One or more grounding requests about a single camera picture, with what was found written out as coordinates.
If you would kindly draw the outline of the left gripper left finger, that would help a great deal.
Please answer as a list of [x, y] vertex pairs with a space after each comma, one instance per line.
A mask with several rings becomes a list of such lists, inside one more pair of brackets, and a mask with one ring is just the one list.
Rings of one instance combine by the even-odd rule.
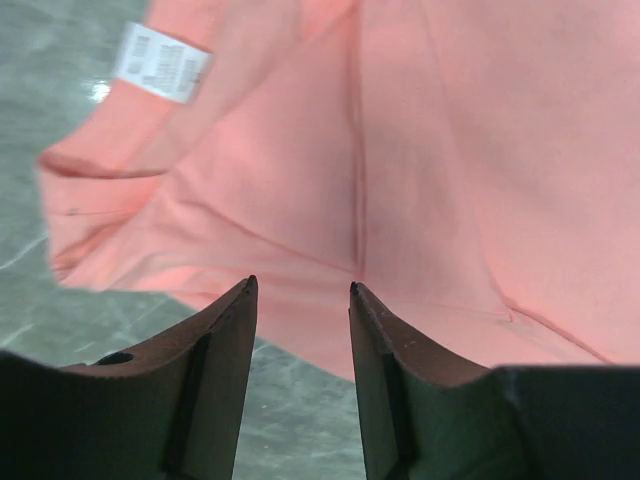
[[258, 283], [94, 364], [1, 354], [5, 479], [229, 479]]

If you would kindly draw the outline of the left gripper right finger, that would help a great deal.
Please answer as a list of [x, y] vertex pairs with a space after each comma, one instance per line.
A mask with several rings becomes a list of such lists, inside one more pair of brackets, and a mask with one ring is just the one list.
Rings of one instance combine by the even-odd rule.
[[350, 336], [370, 479], [635, 479], [635, 366], [488, 369], [350, 288]]

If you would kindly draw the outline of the pink t-shirt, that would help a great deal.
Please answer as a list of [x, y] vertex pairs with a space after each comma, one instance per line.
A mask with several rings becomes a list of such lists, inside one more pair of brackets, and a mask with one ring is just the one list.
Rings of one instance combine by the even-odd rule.
[[117, 80], [39, 157], [72, 288], [201, 309], [260, 283], [266, 340], [353, 375], [365, 283], [452, 351], [639, 360], [635, 1], [157, 1], [138, 51], [209, 62], [185, 103]]

